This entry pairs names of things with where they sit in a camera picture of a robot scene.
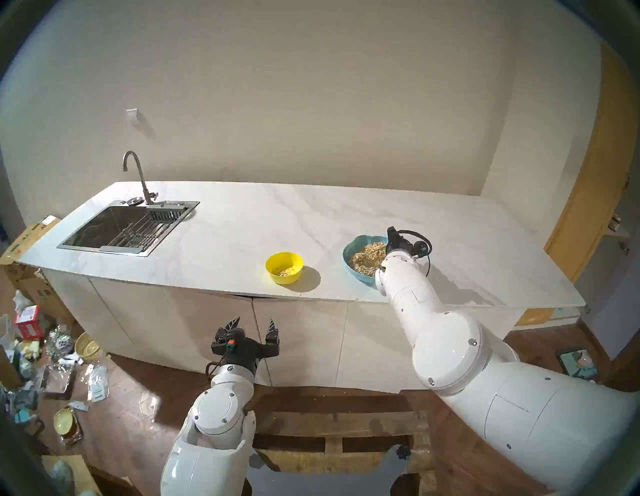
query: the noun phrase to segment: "light switch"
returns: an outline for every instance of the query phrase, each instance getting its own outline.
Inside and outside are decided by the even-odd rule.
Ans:
[[[140,124],[140,112],[138,112],[138,109],[127,109],[127,121],[131,125]]]

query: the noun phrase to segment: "yellow bowl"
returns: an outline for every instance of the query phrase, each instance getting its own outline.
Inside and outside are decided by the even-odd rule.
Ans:
[[[83,360],[91,359],[98,353],[100,346],[89,336],[86,332],[80,334],[80,337],[76,340],[76,353]]]
[[[267,269],[271,279],[277,284],[291,284],[300,277],[300,271],[304,264],[302,257],[297,253],[282,252],[270,256],[264,267]],[[287,274],[281,276],[280,273],[284,271]]]
[[[53,428],[61,436],[69,434],[69,431],[71,430],[71,427],[73,425],[74,416],[72,415],[71,410],[69,410],[68,408],[58,410],[53,416]]]

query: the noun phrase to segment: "faucet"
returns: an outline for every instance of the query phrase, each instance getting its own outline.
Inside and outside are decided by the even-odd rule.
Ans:
[[[133,158],[136,161],[136,165],[138,166],[138,173],[140,173],[140,182],[142,183],[142,193],[145,195],[145,203],[147,205],[153,205],[154,200],[157,198],[158,194],[149,193],[149,190],[147,189],[147,183],[145,183],[145,178],[142,175],[142,167],[140,166],[140,160],[138,159],[138,156],[133,150],[129,150],[127,153],[124,154],[124,157],[122,158],[122,170],[124,172],[127,171],[127,158],[129,157],[129,155],[133,155]]]

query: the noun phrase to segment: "red box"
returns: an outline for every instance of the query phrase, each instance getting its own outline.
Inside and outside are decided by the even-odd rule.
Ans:
[[[15,316],[13,323],[18,326],[22,339],[44,337],[44,330],[47,328],[47,321],[38,305],[25,308],[19,316]]]

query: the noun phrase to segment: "cable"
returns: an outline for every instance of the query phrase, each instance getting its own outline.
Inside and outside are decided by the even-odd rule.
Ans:
[[[429,255],[431,255],[431,252],[433,251],[433,245],[431,244],[431,241],[429,241],[422,234],[420,234],[419,232],[416,232],[416,231],[409,231],[409,230],[402,229],[402,230],[398,231],[397,233],[398,234],[411,234],[411,236],[415,236],[418,239],[423,240],[427,244],[427,252],[424,255],[427,256],[427,260],[429,261],[429,268],[427,268],[427,273],[425,275],[425,277],[428,277],[429,276],[429,272],[431,272],[431,257]]]
[[[222,363],[222,360],[225,359],[225,356],[227,355],[227,350],[225,350],[225,352],[222,354],[222,358],[220,358],[220,360],[218,360],[218,363],[216,362],[209,362],[207,364],[206,367],[204,367],[204,373],[207,376],[207,381],[211,381],[213,379],[213,373],[216,371],[216,369],[220,366],[220,364]],[[211,371],[211,373],[209,373],[209,367],[211,365],[215,364],[216,366],[213,367],[213,370]]]

